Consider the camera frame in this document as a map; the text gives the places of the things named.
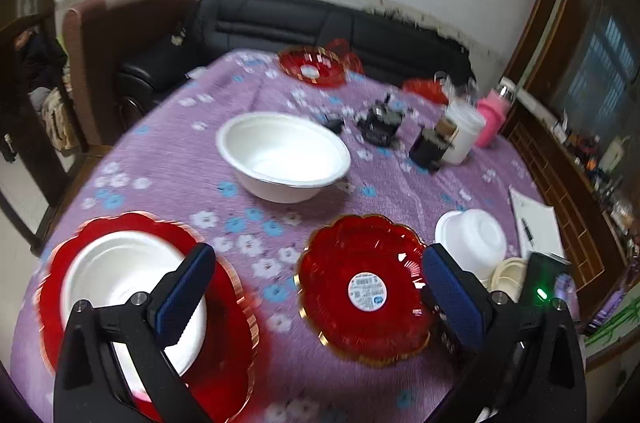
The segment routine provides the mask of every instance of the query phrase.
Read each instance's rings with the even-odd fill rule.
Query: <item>brown upholstered chair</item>
[[[170,34],[195,0],[84,0],[63,35],[80,124],[90,145],[113,145],[125,127],[113,89],[118,62]]]

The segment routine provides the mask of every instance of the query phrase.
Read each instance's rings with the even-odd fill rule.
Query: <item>sheet of paper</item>
[[[533,251],[531,243],[529,243],[529,238],[524,230],[524,224],[522,222],[524,219],[527,226],[529,226],[529,231],[533,237],[533,246],[536,251],[540,253],[552,253],[565,259],[554,207],[548,207],[528,198],[512,187],[509,187],[509,192],[511,194],[511,207],[513,208],[513,215],[516,219],[522,257],[527,259]]]

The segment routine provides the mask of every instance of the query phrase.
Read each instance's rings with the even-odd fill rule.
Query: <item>purple tablecloth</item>
[[[363,143],[352,121],[342,139],[351,152],[344,180],[301,204],[283,206],[249,195],[234,181],[215,144],[218,127],[248,111],[308,116],[353,115],[393,93],[396,108],[411,107],[393,150]],[[241,421],[286,423],[423,422],[455,377],[437,345],[385,369],[344,361],[323,347],[300,319],[292,284],[309,233],[343,212],[379,212],[432,241],[450,210],[480,208],[502,225],[508,256],[519,254],[508,187],[540,199],[526,167],[503,138],[473,149],[466,162],[430,175],[407,150],[420,124],[441,108],[415,95],[349,75],[348,85],[320,90],[284,76],[272,54],[233,52],[144,118],[120,140],[63,216],[46,256],[88,219],[146,210],[197,229],[235,267],[254,299],[261,333],[257,379]],[[47,274],[47,257],[29,283],[18,317],[11,373],[44,423],[52,421],[53,377],[40,355],[33,298]]]

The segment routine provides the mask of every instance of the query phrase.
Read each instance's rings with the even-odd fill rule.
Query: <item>pink object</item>
[[[487,98],[482,98],[478,101],[478,113],[485,117],[486,124],[484,124],[484,129],[482,129],[480,136],[478,136],[476,140],[477,147],[486,147],[489,145],[507,119],[502,110],[496,108],[495,105],[495,102],[489,101]]]
[[[498,93],[498,91],[496,91],[495,89],[489,91],[489,94],[486,96],[486,98],[482,98],[482,100],[479,101],[486,103],[494,111],[502,113],[504,116],[506,116],[509,112],[509,109],[511,109],[511,102],[503,96],[500,96],[500,93]]]

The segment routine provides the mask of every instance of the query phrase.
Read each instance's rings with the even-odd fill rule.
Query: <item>blue gripper pad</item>
[[[422,254],[422,273],[433,297],[447,316],[447,325],[460,343],[479,351],[484,342],[482,313],[434,246],[428,247]]]
[[[176,271],[165,274],[151,292],[147,320],[161,348],[178,343],[216,269],[216,254],[198,243]]]

